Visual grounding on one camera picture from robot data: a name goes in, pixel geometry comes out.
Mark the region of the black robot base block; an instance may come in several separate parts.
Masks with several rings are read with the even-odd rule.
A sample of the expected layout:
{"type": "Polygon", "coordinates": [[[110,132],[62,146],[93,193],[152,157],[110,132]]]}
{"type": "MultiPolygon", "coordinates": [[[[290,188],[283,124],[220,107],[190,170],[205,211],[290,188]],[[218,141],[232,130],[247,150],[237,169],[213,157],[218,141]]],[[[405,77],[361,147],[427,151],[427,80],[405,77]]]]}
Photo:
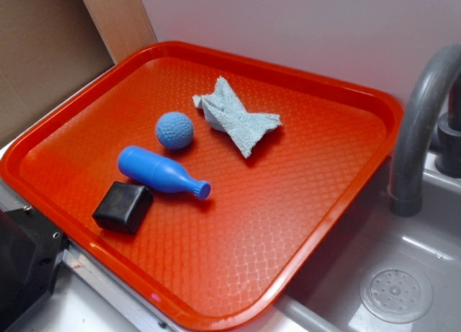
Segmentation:
{"type": "Polygon", "coordinates": [[[52,296],[66,245],[40,211],[1,212],[1,330],[10,331],[52,296]]]}

